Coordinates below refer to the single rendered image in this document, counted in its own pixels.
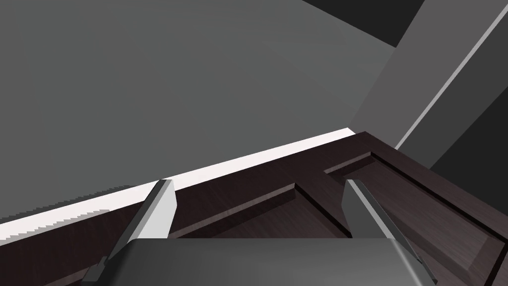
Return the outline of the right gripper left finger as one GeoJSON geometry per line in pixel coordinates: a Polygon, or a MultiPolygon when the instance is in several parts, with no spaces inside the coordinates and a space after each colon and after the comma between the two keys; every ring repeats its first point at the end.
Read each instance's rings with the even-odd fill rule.
{"type": "Polygon", "coordinates": [[[81,282],[83,284],[96,283],[106,263],[130,241],[140,238],[167,238],[176,208],[174,182],[169,179],[159,180],[115,243],[112,251],[98,264],[90,267],[81,282]]]}

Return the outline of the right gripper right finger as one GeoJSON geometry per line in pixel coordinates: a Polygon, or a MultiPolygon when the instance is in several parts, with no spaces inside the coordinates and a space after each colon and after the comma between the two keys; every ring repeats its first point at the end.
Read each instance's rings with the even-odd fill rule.
{"type": "Polygon", "coordinates": [[[352,238],[382,243],[374,257],[387,264],[388,278],[395,285],[437,283],[425,261],[360,180],[346,180],[341,205],[352,238]]]}

